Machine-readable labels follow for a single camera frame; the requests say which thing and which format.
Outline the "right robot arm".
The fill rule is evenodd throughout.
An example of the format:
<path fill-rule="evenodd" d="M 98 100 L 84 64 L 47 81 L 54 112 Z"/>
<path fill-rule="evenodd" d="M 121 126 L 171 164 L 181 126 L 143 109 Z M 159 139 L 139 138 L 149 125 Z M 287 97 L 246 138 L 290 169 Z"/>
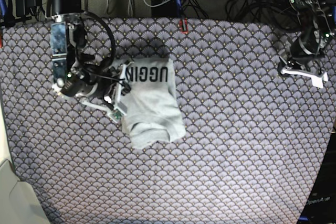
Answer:
<path fill-rule="evenodd" d="M 47 0 L 46 16 L 53 20 L 50 30 L 53 90 L 63 98 L 77 98 L 81 104 L 103 111 L 114 123 L 119 123 L 127 114 L 122 95 L 130 92 L 125 79 L 128 66 L 113 65 L 115 40 L 109 26 L 88 11 L 88 0 Z M 87 44 L 83 17 L 97 21 L 110 40 L 110 53 L 99 64 L 93 63 L 93 55 L 83 51 Z"/>

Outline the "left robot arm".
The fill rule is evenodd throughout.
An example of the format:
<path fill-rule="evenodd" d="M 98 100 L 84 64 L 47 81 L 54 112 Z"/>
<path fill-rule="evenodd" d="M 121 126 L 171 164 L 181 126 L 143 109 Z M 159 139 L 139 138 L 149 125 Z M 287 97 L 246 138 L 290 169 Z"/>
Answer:
<path fill-rule="evenodd" d="M 335 39 L 335 0 L 288 0 L 296 11 L 298 28 L 283 28 L 275 18 L 274 25 L 285 33 L 299 32 L 279 56 L 278 73 L 282 77 L 310 78 L 316 88 L 323 88 L 328 74 L 322 69 L 325 48 Z"/>

